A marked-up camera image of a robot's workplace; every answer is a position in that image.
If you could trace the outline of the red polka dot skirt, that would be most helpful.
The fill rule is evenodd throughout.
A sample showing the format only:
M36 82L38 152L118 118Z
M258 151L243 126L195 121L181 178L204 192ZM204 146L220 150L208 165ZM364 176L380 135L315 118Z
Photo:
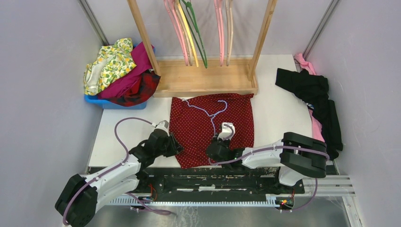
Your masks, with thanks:
M223 123L232 123L235 134L229 147L254 146L253 94L236 93L172 98L169 130L183 151L176 155L183 169L209 165L206 149Z

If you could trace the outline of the light blue wire hanger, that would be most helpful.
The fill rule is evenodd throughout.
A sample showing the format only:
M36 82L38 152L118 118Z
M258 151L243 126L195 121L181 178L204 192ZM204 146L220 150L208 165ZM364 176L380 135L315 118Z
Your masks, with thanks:
M220 110L220 111L217 111L217 112L215 112L215 113L208 113L208 111L207 110L205 110L205 109L203 109L203 108L201 108L201 107L198 107L198 106L195 106L195 105L192 105L192 104L190 104L189 103L189 101L187 100L187 99L181 99L183 102L185 102L187 105L188 105L188 107L192 107L192 108L195 108L195 109L198 109L198 110L201 110L201 111L203 111L208 117L209 117L209 119L210 119L210 122L211 122L211 124L212 124L212 127L213 127L213 135L216 135L216 132L217 132L217 130L216 130L216 126L215 126L215 123L214 123L214 119L215 119L215 117L217 116L217 115L219 115L220 113L223 113L224 111L226 111L226 109L228 108L228 103L227 103L227 101L225 101L225 100L218 100L218 103L223 103L225 106L224 106L224 108L222 109L222 110Z

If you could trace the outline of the red black plaid garment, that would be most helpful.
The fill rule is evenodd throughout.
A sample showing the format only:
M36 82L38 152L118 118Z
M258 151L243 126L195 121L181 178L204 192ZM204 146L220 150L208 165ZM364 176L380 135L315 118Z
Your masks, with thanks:
M121 97L113 97L108 101L124 106L131 107L146 102L155 93L161 77L149 70L141 73L140 82L126 91Z

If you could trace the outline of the lemon print garment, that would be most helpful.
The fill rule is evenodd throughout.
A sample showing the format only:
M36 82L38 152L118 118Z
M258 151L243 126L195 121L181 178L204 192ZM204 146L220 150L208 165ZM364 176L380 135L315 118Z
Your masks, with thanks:
M132 71L137 66L131 55L132 50L131 38L122 38L113 45L102 46L97 59L86 65L84 93L95 96Z

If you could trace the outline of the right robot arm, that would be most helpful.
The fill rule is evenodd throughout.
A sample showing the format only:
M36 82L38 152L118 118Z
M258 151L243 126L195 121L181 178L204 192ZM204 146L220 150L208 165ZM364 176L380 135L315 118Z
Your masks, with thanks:
M326 148L320 140L286 132L282 139L254 148L230 149L228 140L214 139L207 147L206 155L211 165L233 170L278 166L273 187L277 192L285 193L305 177L326 177L329 160Z

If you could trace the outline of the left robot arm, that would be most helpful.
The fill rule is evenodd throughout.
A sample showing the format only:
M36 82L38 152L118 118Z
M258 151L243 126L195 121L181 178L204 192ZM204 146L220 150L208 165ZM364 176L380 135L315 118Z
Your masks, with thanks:
M65 225L84 227L104 205L120 195L133 190L144 192L149 180L138 173L152 165L157 157L171 157L182 151L173 134L155 129L121 161L90 175L73 175L57 199L55 209Z

